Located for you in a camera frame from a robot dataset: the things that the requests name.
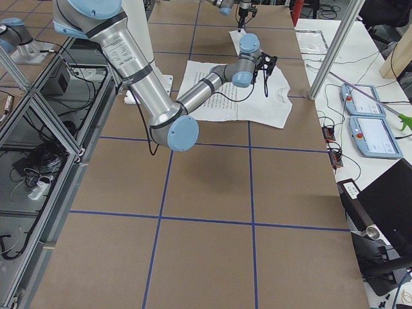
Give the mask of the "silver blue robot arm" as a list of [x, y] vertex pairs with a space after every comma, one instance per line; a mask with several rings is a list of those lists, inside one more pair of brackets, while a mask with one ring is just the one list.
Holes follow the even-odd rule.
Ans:
[[[219, 9], [220, 13], [224, 16], [230, 15], [234, 1], [231, 0], [207, 0], [212, 6]], [[252, 4], [251, 0], [239, 0], [236, 7], [238, 32], [244, 29], [245, 25], [253, 18], [255, 18], [258, 9]]]
[[128, 12], [121, 1], [54, 1], [55, 31], [98, 44], [138, 103], [150, 115], [148, 134], [158, 145], [186, 151], [198, 139], [199, 125], [190, 115], [227, 82], [247, 88], [263, 61], [260, 42], [253, 33], [239, 41], [235, 63], [215, 66], [178, 100], [173, 101], [159, 74], [129, 30]]

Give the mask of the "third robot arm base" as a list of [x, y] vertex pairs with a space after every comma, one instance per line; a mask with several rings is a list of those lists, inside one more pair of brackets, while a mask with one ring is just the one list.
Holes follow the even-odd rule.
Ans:
[[38, 65], [44, 61], [41, 45], [35, 42], [23, 21], [16, 17], [1, 20], [1, 47], [17, 64]]

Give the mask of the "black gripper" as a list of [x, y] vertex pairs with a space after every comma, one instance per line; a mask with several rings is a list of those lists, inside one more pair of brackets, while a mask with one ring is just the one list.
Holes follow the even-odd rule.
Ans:
[[250, 22], [253, 18], [255, 18], [257, 14], [257, 7], [256, 6], [251, 6], [250, 8], [239, 8], [238, 9], [238, 32], [241, 31], [241, 29], [244, 29], [245, 25]]

